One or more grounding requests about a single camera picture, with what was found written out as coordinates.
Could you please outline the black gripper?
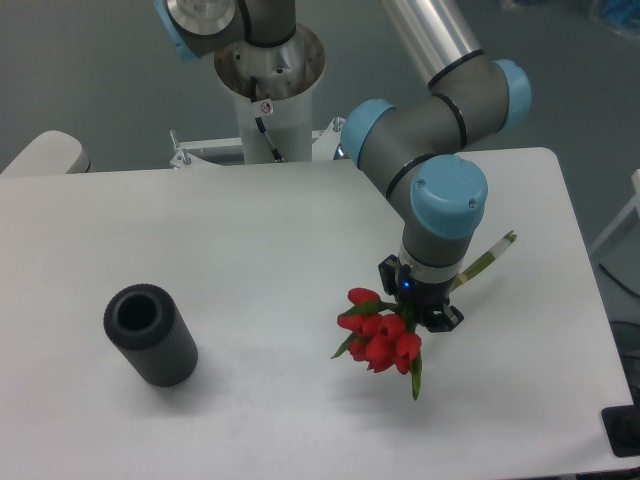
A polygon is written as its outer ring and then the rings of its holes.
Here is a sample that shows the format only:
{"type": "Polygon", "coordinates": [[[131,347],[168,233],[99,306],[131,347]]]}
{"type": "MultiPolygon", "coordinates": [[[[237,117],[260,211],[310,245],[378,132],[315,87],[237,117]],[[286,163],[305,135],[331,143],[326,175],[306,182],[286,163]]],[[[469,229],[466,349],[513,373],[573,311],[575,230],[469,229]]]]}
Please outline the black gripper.
{"type": "Polygon", "coordinates": [[[394,294],[401,303],[419,308],[423,313],[421,324],[431,333],[451,332],[463,321],[462,312],[449,304],[449,294],[459,270],[460,262],[428,266],[406,249],[401,249],[398,257],[389,255],[378,265],[384,292],[394,294]]]}

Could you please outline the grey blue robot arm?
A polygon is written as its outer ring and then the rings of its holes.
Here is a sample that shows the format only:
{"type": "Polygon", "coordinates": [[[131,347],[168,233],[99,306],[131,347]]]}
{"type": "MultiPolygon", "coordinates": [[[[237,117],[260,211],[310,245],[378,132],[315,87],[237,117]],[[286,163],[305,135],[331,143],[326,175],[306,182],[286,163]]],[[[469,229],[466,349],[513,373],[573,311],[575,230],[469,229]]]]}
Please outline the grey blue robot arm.
{"type": "MultiPolygon", "coordinates": [[[[388,1],[385,10],[428,88],[408,110],[382,99],[355,108],[340,143],[402,218],[397,255],[379,267],[385,292],[432,332],[462,321],[450,303],[488,195],[487,180],[460,152],[522,120],[531,86],[516,64],[488,59],[452,1],[388,1]]],[[[312,157],[310,92],[325,67],[318,37],[292,1],[159,1],[178,54],[212,55],[234,96],[246,163],[312,157]]]]}

